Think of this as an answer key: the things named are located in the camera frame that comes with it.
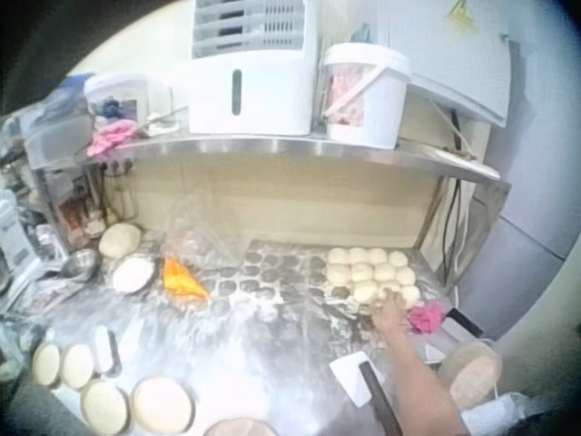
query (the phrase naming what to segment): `hand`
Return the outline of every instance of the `hand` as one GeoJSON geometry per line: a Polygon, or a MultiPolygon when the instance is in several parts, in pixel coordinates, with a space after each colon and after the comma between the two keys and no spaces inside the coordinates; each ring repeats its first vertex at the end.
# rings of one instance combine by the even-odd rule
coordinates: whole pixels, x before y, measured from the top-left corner
{"type": "Polygon", "coordinates": [[[386,337],[403,332],[406,326],[403,298],[398,292],[387,291],[383,301],[372,304],[371,317],[375,328],[386,337]]]}

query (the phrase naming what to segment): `stainless steel shelf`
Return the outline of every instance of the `stainless steel shelf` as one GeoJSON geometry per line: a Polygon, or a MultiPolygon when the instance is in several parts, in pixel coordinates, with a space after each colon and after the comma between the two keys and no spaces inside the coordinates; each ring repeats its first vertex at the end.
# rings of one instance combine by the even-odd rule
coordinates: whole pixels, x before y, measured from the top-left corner
{"type": "Polygon", "coordinates": [[[332,141],[323,136],[267,136],[185,134],[179,132],[120,145],[94,159],[82,156],[69,164],[51,165],[48,170],[93,162],[123,159],[151,159],[196,154],[288,155],[297,158],[330,158],[370,162],[424,173],[458,178],[473,183],[494,184],[509,189],[500,174],[481,163],[469,162],[429,145],[399,140],[395,150],[383,150],[332,141]]]}

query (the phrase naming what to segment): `pink cloth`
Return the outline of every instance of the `pink cloth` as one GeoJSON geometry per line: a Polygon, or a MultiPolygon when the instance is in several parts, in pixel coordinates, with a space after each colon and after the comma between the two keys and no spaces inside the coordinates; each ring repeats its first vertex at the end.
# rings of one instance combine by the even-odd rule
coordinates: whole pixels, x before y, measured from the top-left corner
{"type": "Polygon", "coordinates": [[[444,319],[444,310],[437,302],[414,307],[408,314],[412,327],[420,333],[433,333],[439,330],[444,319]]]}
{"type": "Polygon", "coordinates": [[[93,143],[87,149],[87,155],[96,156],[126,142],[137,132],[137,123],[133,120],[119,120],[101,127],[93,136],[93,143]]]}

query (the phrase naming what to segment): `plastic bag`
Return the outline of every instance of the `plastic bag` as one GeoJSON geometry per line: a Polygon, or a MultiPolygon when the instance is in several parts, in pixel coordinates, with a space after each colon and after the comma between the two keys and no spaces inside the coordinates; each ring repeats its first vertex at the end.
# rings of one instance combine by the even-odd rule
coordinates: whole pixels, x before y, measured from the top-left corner
{"type": "Polygon", "coordinates": [[[169,220],[168,256],[203,270],[241,264],[246,244],[232,212],[217,201],[206,179],[172,207],[169,220]]]}

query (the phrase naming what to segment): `kitchen counter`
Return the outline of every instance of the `kitchen counter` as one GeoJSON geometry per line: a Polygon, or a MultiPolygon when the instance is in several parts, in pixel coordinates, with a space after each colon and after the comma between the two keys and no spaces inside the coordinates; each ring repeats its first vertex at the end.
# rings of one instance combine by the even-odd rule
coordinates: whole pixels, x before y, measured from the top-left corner
{"type": "MultiPolygon", "coordinates": [[[[35,320],[54,329],[61,347],[92,344],[94,328],[106,326],[116,338],[121,370],[103,378],[127,394],[150,376],[176,379],[196,407],[186,434],[202,435],[217,421],[244,416],[268,422],[280,436],[380,435],[370,403],[358,409],[329,368],[363,350],[386,376],[384,390],[394,403],[388,356],[369,307],[326,288],[327,250],[253,242],[240,269],[199,272],[211,293],[201,303],[172,300],[161,277],[125,296],[98,278],[35,320]]],[[[408,256],[423,298],[437,298],[447,309],[425,259],[419,252],[408,256]]],[[[444,332],[412,335],[412,341],[424,360],[427,342],[444,353],[455,347],[444,332]]],[[[53,393],[81,418],[79,392],[61,386],[53,393]]],[[[132,434],[148,433],[133,426],[132,434]]]]}

